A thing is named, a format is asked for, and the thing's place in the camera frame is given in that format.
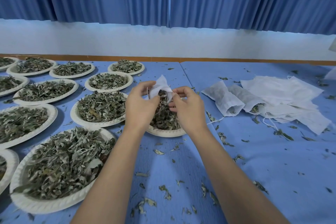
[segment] left hand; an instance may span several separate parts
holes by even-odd
[[[126,99],[126,121],[125,129],[140,130],[145,133],[152,121],[156,108],[160,103],[160,97],[157,95],[150,100],[142,98],[147,94],[147,88],[150,90],[155,81],[140,82],[135,86]]]

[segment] right hand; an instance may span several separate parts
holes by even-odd
[[[173,102],[168,106],[172,112],[177,112],[178,121],[187,134],[207,129],[203,100],[190,87],[174,89]]]

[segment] empty cloth bag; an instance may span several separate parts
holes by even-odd
[[[288,79],[256,76],[253,80],[241,80],[241,85],[265,102],[259,108],[263,117],[274,118],[280,123],[298,120],[317,135],[331,123],[312,103],[323,90],[294,76]]]
[[[160,90],[167,92],[168,103],[169,103],[171,99],[173,98],[173,93],[172,93],[173,91],[168,86],[167,80],[163,75],[161,75],[160,78],[156,80],[155,85],[150,89],[149,98],[152,99],[153,97],[158,95]]]
[[[265,101],[261,98],[253,95],[248,90],[243,89],[238,85],[234,84],[228,87],[228,90],[245,104],[243,107],[245,112],[258,115],[260,113],[260,107],[265,104]]]
[[[228,90],[222,80],[204,89],[202,93],[215,100],[216,106],[223,116],[236,116],[245,106]]]

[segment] forearm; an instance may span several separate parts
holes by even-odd
[[[71,224],[124,223],[144,132],[125,128]]]
[[[205,128],[191,135],[229,224],[289,223]]]

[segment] white wall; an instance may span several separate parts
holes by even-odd
[[[333,60],[335,35],[0,19],[0,53]]]

